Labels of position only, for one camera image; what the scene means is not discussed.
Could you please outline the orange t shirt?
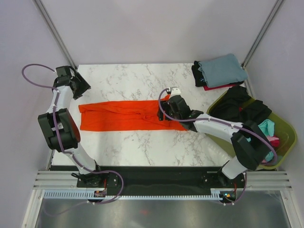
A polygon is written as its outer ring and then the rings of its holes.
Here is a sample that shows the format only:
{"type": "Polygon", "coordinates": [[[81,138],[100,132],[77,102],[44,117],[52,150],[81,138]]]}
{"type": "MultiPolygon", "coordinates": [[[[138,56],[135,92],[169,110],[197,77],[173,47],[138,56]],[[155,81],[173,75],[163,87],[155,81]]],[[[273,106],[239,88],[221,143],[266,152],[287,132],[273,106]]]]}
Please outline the orange t shirt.
{"type": "Polygon", "coordinates": [[[82,131],[186,131],[177,121],[159,120],[157,100],[107,101],[81,104],[78,108],[82,131]]]}

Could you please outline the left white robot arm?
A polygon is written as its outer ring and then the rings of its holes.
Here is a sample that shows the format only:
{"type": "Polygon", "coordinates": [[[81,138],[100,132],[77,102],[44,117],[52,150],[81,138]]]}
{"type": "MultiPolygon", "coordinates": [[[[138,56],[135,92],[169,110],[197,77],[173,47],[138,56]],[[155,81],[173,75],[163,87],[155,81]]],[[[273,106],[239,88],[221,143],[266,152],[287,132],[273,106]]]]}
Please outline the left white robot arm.
{"type": "Polygon", "coordinates": [[[80,131],[69,111],[72,100],[82,97],[91,86],[71,66],[57,67],[57,78],[52,86],[53,98],[38,123],[48,147],[64,154],[78,168],[79,174],[88,175],[88,182],[99,187],[104,175],[97,171],[97,163],[81,145],[80,131]]]}

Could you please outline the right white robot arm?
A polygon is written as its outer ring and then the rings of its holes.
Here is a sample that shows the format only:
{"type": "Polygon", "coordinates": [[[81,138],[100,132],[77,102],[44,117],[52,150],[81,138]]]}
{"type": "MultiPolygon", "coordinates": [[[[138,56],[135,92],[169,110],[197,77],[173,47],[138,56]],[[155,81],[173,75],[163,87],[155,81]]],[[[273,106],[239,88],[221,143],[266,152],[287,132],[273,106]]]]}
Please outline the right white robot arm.
{"type": "Polygon", "coordinates": [[[269,140],[253,121],[236,123],[214,118],[204,112],[191,110],[180,95],[169,95],[169,99],[158,98],[161,120],[178,122],[187,131],[210,134],[230,143],[235,156],[225,163],[218,174],[218,183],[230,186],[235,178],[246,171],[254,171],[272,152],[269,140]]]}

